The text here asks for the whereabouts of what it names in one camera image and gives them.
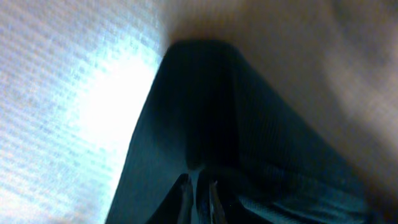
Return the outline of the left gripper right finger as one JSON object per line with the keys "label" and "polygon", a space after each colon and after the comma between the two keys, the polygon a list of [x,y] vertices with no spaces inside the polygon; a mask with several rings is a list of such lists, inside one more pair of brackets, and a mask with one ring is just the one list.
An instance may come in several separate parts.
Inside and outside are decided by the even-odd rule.
{"label": "left gripper right finger", "polygon": [[218,182],[207,170],[199,173],[196,208],[200,224],[228,224],[217,185]]}

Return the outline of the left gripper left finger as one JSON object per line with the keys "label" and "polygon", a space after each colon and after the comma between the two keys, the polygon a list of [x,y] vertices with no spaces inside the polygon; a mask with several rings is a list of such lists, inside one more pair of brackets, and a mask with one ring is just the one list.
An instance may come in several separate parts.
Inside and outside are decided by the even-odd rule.
{"label": "left gripper left finger", "polygon": [[191,223],[192,208],[192,179],[188,174],[181,174],[146,223]]}

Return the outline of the plain black t-shirt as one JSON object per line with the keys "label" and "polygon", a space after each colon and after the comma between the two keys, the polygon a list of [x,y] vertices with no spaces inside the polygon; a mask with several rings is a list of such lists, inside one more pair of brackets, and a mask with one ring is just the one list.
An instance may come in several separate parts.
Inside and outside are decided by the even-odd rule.
{"label": "plain black t-shirt", "polygon": [[346,162],[217,40],[166,51],[107,223],[146,223],[181,174],[207,170],[228,223],[376,223]]}

